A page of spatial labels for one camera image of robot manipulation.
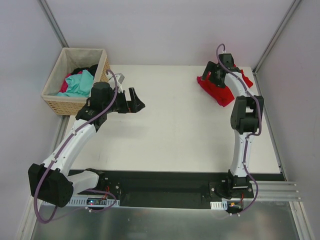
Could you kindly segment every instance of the white table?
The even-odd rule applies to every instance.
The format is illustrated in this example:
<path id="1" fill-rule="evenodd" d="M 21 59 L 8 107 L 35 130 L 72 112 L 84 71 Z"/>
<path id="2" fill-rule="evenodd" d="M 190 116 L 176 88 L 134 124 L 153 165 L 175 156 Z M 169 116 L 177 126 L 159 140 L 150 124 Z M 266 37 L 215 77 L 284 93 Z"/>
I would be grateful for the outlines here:
<path id="1" fill-rule="evenodd" d="M 108 114 L 72 169 L 227 172 L 234 153 L 230 116 L 234 101 L 218 105 L 197 83 L 204 66 L 113 65 L 146 107 L 138 113 Z M 250 67 L 242 67 L 254 82 Z M 67 131 L 75 117 L 71 116 Z M 251 148 L 252 173 L 280 173 L 265 118 Z"/>

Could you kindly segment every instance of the red cloth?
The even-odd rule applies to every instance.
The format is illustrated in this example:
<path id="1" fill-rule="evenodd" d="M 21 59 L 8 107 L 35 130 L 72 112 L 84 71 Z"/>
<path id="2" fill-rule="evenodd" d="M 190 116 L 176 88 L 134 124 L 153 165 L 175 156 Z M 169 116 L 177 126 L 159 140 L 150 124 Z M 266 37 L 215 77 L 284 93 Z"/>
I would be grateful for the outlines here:
<path id="1" fill-rule="evenodd" d="M 65 78 L 64 78 L 64 81 L 63 81 L 63 83 L 62 83 L 62 85 L 61 85 L 61 88 L 60 88 L 60 93 L 65 93 L 66 91 L 67 91 L 67 89 L 68 89 L 68 83 L 66 82 L 66 79 L 68 78 L 68 77 L 70 77 L 71 76 L 71 73 L 68 73 L 66 76 L 65 76 Z"/>
<path id="2" fill-rule="evenodd" d="M 245 76 L 244 71 L 241 70 L 242 73 L 242 78 L 244 80 L 244 82 L 246 83 L 246 85 L 251 88 L 254 84 L 252 83 L 252 81 L 249 80 L 248 77 Z M 229 103 L 231 103 L 235 97 L 232 94 L 231 90 L 229 89 L 229 87 L 225 87 L 225 88 L 220 88 L 217 87 L 215 84 L 213 84 L 212 82 L 209 81 L 209 76 L 210 74 L 208 74 L 208 76 L 206 77 L 205 80 L 201 80 L 201 76 L 198 76 L 196 78 L 198 84 L 211 96 L 213 97 L 220 106 L 227 106 Z"/>

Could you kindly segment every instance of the wall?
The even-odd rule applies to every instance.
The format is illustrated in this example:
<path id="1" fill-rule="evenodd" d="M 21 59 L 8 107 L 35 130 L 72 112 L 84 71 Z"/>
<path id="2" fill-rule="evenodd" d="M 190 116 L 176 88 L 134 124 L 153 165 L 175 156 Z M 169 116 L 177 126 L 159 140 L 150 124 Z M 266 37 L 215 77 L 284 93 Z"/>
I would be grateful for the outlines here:
<path id="1" fill-rule="evenodd" d="M 41 91 L 61 51 L 36 0 L 0 8 L 0 239 L 15 239 L 30 196 L 28 168 L 49 154 L 60 118 Z"/>
<path id="2" fill-rule="evenodd" d="M 288 179 L 297 181 L 320 236 L 320 2 L 304 0 L 258 72 Z"/>
<path id="3" fill-rule="evenodd" d="M 293 0 L 47 0 L 70 47 L 113 65 L 206 65 L 220 43 L 254 67 Z"/>

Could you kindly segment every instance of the laundry basket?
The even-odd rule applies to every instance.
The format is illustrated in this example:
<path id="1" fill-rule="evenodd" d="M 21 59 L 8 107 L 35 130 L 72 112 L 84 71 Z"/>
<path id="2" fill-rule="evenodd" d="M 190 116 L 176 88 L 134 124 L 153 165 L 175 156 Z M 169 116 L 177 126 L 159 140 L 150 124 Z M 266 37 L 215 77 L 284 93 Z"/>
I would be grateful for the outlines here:
<path id="1" fill-rule="evenodd" d="M 96 64 L 98 67 L 93 82 L 108 82 L 105 72 L 110 66 L 104 49 L 68 47 L 62 49 L 41 94 L 57 115 L 76 115 L 87 100 L 87 97 L 56 96 L 66 75 L 72 73 L 74 69 Z"/>

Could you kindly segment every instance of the clothes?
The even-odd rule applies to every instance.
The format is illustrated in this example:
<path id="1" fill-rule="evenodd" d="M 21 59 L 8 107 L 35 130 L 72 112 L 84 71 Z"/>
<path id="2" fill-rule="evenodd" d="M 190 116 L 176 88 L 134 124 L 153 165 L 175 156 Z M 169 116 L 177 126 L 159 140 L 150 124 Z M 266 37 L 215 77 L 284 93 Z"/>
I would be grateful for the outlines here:
<path id="1" fill-rule="evenodd" d="M 83 70 L 88 70 L 88 72 L 89 72 L 92 76 L 95 76 L 95 75 L 96 75 L 97 68 L 98 68 L 98 64 L 92 65 L 91 67 L 76 68 L 75 70 L 73 70 L 73 72 L 71 73 L 71 75 L 78 74 L 80 71 L 83 71 Z"/>
<path id="2" fill-rule="evenodd" d="M 70 76 L 71 76 L 71 73 L 68 73 L 68 74 L 65 76 L 64 81 L 63 81 L 63 83 L 62 83 L 62 86 L 61 86 L 61 88 L 60 88 L 59 93 L 65 93 L 65 92 L 67 91 L 67 89 L 68 89 L 68 83 L 66 82 L 66 79 L 67 79 L 68 77 L 70 77 Z"/>
<path id="3" fill-rule="evenodd" d="M 94 84 L 94 76 L 87 70 L 83 70 L 82 74 L 75 74 L 65 79 L 68 84 L 66 92 L 58 92 L 60 97 L 89 97 L 91 88 Z"/>
<path id="4" fill-rule="evenodd" d="M 242 73 L 242 78 L 244 80 L 244 82 L 246 83 L 246 85 L 251 88 L 254 84 L 249 80 L 248 77 L 245 76 L 244 71 L 241 70 Z M 201 79 L 201 76 L 198 76 L 196 78 L 198 84 L 211 96 L 213 97 L 217 103 L 220 106 L 227 106 L 228 104 L 230 104 L 234 99 L 234 95 L 232 94 L 231 90 L 229 89 L 228 86 L 226 86 L 225 88 L 220 88 L 217 87 L 215 84 L 213 84 L 212 82 L 209 81 L 209 74 L 206 77 L 205 80 Z"/>

